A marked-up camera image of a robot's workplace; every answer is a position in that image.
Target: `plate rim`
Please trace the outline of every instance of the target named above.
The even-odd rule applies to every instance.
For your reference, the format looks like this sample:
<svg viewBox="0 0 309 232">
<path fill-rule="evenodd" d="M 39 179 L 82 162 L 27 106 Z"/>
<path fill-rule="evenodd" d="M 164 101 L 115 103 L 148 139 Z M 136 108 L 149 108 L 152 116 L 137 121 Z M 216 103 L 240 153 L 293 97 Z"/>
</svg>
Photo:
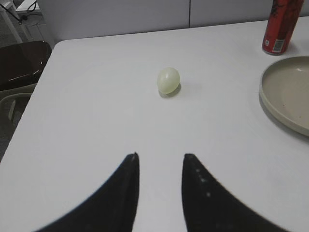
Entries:
<svg viewBox="0 0 309 232">
<path fill-rule="evenodd" d="M 284 124 L 285 126 L 289 127 L 290 129 L 303 134 L 305 136 L 309 137 L 309 128 L 303 127 L 300 124 L 296 123 L 294 120 L 292 120 L 291 118 L 287 117 L 285 114 L 281 113 L 266 97 L 264 91 L 263 91 L 263 80 L 266 77 L 266 72 L 269 71 L 270 68 L 272 68 L 274 65 L 277 65 L 278 63 L 290 60 L 290 59 L 307 59 L 309 61 L 309 56 L 297 56 L 297 57 L 289 57 L 289 58 L 283 58 L 280 60 L 277 60 L 275 62 L 273 62 L 272 64 L 270 64 L 262 73 L 262 77 L 260 80 L 260 97 L 262 100 L 262 103 L 264 104 L 264 106 L 266 107 L 266 109 L 282 124 Z"/>
</svg>

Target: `beverage can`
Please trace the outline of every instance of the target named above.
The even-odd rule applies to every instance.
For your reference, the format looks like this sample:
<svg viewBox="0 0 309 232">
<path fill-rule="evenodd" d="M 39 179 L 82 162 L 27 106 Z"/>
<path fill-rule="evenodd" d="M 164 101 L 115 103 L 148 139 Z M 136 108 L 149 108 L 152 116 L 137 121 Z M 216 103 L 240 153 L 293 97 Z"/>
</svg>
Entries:
<svg viewBox="0 0 309 232">
<path fill-rule="evenodd" d="M 304 0 L 274 0 L 262 49 L 272 55 L 283 54 L 291 40 Z"/>
</svg>

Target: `egg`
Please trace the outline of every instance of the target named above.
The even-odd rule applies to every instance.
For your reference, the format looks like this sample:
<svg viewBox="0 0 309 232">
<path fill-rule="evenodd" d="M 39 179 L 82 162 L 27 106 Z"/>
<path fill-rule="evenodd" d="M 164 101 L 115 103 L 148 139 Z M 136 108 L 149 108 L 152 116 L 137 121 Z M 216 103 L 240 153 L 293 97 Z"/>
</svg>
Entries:
<svg viewBox="0 0 309 232">
<path fill-rule="evenodd" d="M 169 94 L 177 89 L 180 83 L 180 76 L 176 69 L 168 67 L 160 71 L 157 85 L 159 91 L 163 94 Z"/>
</svg>

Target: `white tabletop surface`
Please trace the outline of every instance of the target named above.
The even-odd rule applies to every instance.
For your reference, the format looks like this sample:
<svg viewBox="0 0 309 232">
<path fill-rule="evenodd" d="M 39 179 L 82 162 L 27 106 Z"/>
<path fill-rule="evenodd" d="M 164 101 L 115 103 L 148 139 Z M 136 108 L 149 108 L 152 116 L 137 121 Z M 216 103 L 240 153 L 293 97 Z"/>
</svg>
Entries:
<svg viewBox="0 0 309 232">
<path fill-rule="evenodd" d="M 186 152 L 257 213 L 307 232 L 309 139 L 270 120 L 258 91 L 268 65 L 309 53 L 308 24 L 280 57 L 261 50 L 266 21 L 59 43 L 0 164 L 0 231 L 52 222 L 136 151 L 134 232 L 186 231 Z M 167 66 L 182 89 L 164 99 L 156 78 Z"/>
</svg>

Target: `plate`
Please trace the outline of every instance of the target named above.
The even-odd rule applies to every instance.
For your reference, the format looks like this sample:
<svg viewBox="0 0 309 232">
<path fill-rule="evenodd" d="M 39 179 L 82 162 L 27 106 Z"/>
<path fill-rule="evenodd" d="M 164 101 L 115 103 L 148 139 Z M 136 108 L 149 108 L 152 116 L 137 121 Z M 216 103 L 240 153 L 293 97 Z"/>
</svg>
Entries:
<svg viewBox="0 0 309 232">
<path fill-rule="evenodd" d="M 309 136 L 309 57 L 270 65 L 262 75 L 260 96 L 278 121 Z"/>
</svg>

